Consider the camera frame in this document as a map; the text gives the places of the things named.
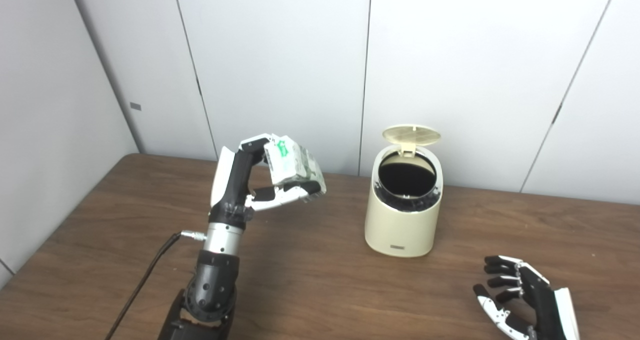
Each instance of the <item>panel seam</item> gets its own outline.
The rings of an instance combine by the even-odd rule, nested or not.
[[[366,17],[366,46],[364,56],[364,79],[362,82],[362,110],[360,117],[360,142],[358,150],[358,176],[361,176],[362,163],[362,135],[364,133],[364,101],[367,94],[367,66],[369,62],[369,32],[371,28],[371,0],[368,0],[368,15]]]
[[[526,176],[524,178],[524,181],[522,182],[522,186],[520,187],[519,192],[523,192],[524,187],[527,185],[527,181],[530,178],[531,172],[533,171],[533,168],[535,167],[536,162],[538,161],[538,158],[540,157],[540,153],[542,152],[542,148],[544,147],[545,142],[547,141],[547,138],[549,137],[549,134],[551,133],[551,128],[553,128],[554,124],[556,123],[556,120],[558,119],[558,116],[560,115],[560,110],[562,110],[562,107],[563,107],[563,105],[565,103],[565,100],[567,100],[567,95],[569,94],[569,91],[571,91],[571,87],[574,85],[574,80],[576,80],[576,76],[578,75],[578,72],[580,71],[580,68],[583,66],[583,62],[585,61],[585,57],[586,57],[589,49],[592,46],[592,42],[594,42],[594,38],[596,37],[596,34],[598,33],[598,29],[601,26],[602,19],[604,19],[604,16],[607,13],[607,10],[609,9],[609,6],[611,5],[611,1],[612,0],[607,0],[606,4],[604,5],[604,9],[602,10],[602,14],[600,14],[598,22],[596,23],[596,26],[593,29],[593,32],[591,33],[591,37],[589,38],[589,42],[587,42],[587,46],[584,48],[582,56],[580,57],[580,60],[578,61],[578,65],[576,66],[575,71],[573,72],[573,76],[571,76],[571,80],[569,80],[569,85],[567,85],[566,90],[564,91],[564,94],[562,96],[562,100],[560,100],[560,105],[558,105],[558,108],[555,111],[555,115],[553,116],[553,119],[551,120],[551,124],[549,124],[549,128],[547,128],[546,133],[544,134],[544,137],[542,138],[542,143],[537,148],[537,153],[535,153],[535,157],[533,158],[533,162],[531,163],[531,166],[529,167],[528,172],[526,172]]]
[[[2,260],[2,258],[0,258],[0,265],[2,265],[3,268],[6,269],[6,271],[9,272],[9,274],[11,274],[11,276],[14,276],[16,273],[14,272],[14,270],[11,270],[11,268],[9,267],[9,265],[5,264],[5,262]]]
[[[180,0],[175,0],[175,4],[178,6],[178,14],[180,14],[180,22],[182,23],[182,30],[184,32],[184,38],[187,42],[187,49],[189,49],[189,58],[191,60],[191,66],[193,68],[193,75],[196,78],[196,85],[198,87],[198,93],[200,96],[200,101],[202,102],[202,108],[204,109],[204,116],[206,118],[206,126],[208,126],[208,133],[211,136],[211,144],[213,144],[213,151],[215,153],[215,158],[218,157],[218,149],[216,148],[216,142],[213,138],[213,130],[211,129],[211,122],[209,120],[209,114],[207,113],[207,106],[204,103],[204,96],[202,96],[202,89],[200,85],[200,80],[198,78],[198,70],[196,69],[196,63],[194,61],[194,53],[192,53],[191,42],[189,41],[189,35],[187,34],[187,27],[185,25],[185,18],[183,17],[183,9],[180,6]]]

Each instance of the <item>cream trash can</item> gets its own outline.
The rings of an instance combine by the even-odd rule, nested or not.
[[[422,146],[441,135],[420,125],[396,125],[382,135],[393,145],[375,157],[365,219],[371,249],[389,256],[414,258],[434,247],[442,198],[442,168]]]

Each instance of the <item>cable connector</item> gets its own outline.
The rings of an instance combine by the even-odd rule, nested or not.
[[[198,232],[198,231],[183,230],[181,231],[180,235],[197,240],[199,242],[205,242],[207,240],[206,233]]]

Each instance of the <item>black cable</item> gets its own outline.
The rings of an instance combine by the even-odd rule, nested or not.
[[[136,299],[136,297],[138,296],[138,293],[140,292],[140,290],[142,289],[142,287],[145,285],[145,283],[147,282],[147,279],[149,278],[149,276],[151,275],[151,271],[153,271],[154,267],[156,267],[156,263],[158,262],[158,260],[160,260],[160,257],[167,252],[167,250],[169,250],[169,248],[175,244],[178,239],[180,239],[180,233],[176,232],[173,235],[171,235],[171,237],[169,237],[169,240],[167,240],[164,245],[162,245],[162,247],[158,250],[158,252],[155,254],[155,257],[153,258],[153,260],[151,261],[151,263],[149,264],[149,267],[146,269],[146,272],[144,273],[144,275],[142,276],[142,279],[140,279],[140,283],[138,283],[138,285],[135,287],[135,290],[133,290],[133,293],[131,294],[131,296],[128,298],[128,300],[126,301],[126,304],[124,304],[124,307],[122,308],[122,310],[120,311],[118,317],[116,318],[116,321],[113,323],[113,326],[111,326],[111,329],[109,330],[109,333],[107,334],[107,336],[104,338],[104,340],[110,340],[110,338],[112,338],[112,336],[114,336],[114,333],[116,332],[116,330],[118,329],[118,326],[120,325],[122,318],[124,318],[125,314],[127,313],[127,310],[129,310],[131,304],[133,303],[133,301]]]

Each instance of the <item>perforated lid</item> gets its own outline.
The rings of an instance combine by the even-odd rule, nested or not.
[[[438,142],[441,135],[436,130],[420,125],[394,125],[382,131],[382,136],[393,144],[400,144],[403,156],[416,155],[416,146],[429,146]]]

